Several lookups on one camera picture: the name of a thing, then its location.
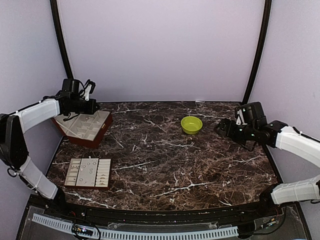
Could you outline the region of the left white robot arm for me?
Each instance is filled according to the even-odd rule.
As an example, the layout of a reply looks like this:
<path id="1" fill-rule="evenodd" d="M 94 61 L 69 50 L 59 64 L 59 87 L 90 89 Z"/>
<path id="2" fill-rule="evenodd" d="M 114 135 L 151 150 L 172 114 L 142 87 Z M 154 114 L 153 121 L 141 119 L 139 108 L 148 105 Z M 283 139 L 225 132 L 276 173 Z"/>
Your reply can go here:
<path id="1" fill-rule="evenodd" d="M 71 213 L 70 206 L 64 202 L 65 193 L 33 163 L 25 133 L 59 115 L 94 114 L 100 108 L 97 101 L 90 98 L 95 87 L 90 79 L 82 83 L 67 78 L 57 94 L 44 96 L 34 104 L 0 115 L 0 159 L 8 166 L 7 173 L 13 178 L 19 177 L 31 190 L 53 201 L 50 208 L 60 218 L 67 218 Z"/>

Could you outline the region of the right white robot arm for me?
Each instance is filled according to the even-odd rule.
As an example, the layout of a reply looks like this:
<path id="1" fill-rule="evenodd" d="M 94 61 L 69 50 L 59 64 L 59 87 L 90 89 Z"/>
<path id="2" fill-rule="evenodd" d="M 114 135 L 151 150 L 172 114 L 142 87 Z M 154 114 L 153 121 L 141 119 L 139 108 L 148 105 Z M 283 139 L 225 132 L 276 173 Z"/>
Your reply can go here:
<path id="1" fill-rule="evenodd" d="M 275 205 L 320 202 L 320 140 L 285 122 L 267 121 L 262 104 L 252 102 L 234 110 L 234 119 L 223 118 L 214 128 L 246 150 L 248 142 L 269 148 L 282 177 L 259 196 L 255 213 L 266 217 Z"/>

